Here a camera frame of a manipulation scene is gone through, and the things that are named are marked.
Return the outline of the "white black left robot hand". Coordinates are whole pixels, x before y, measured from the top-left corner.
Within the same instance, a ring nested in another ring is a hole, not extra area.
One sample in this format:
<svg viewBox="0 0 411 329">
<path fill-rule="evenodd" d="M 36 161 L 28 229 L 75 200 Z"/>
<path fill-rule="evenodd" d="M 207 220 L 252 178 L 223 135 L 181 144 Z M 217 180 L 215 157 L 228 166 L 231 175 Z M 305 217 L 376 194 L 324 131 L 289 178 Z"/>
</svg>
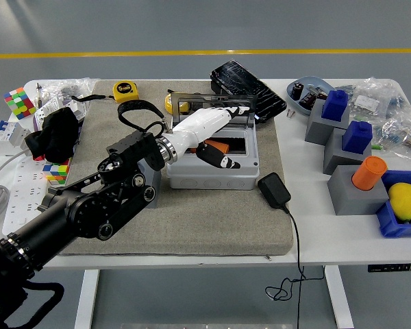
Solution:
<svg viewBox="0 0 411 329">
<path fill-rule="evenodd" d="M 215 132 L 225 127 L 234 117 L 250 110 L 246 106 L 200 108 L 177 124 L 171 133 L 163 133 L 158 144 L 165 162 L 179 160 L 187 149 L 195 149 L 202 161 L 220 169 L 239 169 L 240 164 L 220 149 L 206 142 Z"/>
</svg>

